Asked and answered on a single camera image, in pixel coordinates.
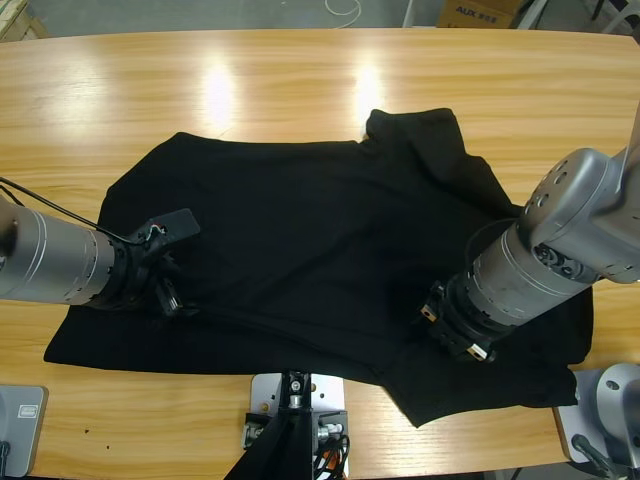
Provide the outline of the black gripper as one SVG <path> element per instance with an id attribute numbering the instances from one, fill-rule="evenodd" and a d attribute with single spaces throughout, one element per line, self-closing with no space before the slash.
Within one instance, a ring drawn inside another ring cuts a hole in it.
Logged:
<path id="1" fill-rule="evenodd" d="M 457 278 L 431 286 L 421 315 L 429 335 L 454 359 L 483 363 L 496 359 L 493 344 L 501 338 L 501 325 L 472 304 Z"/>
<path id="2" fill-rule="evenodd" d="M 149 233 L 141 243 L 133 245 L 117 242 L 114 253 L 104 288 L 91 298 L 92 308 L 151 309 L 163 311 L 168 318 L 199 313 L 195 304 L 181 300 L 174 286 L 174 264 L 169 255 L 167 234 Z"/>

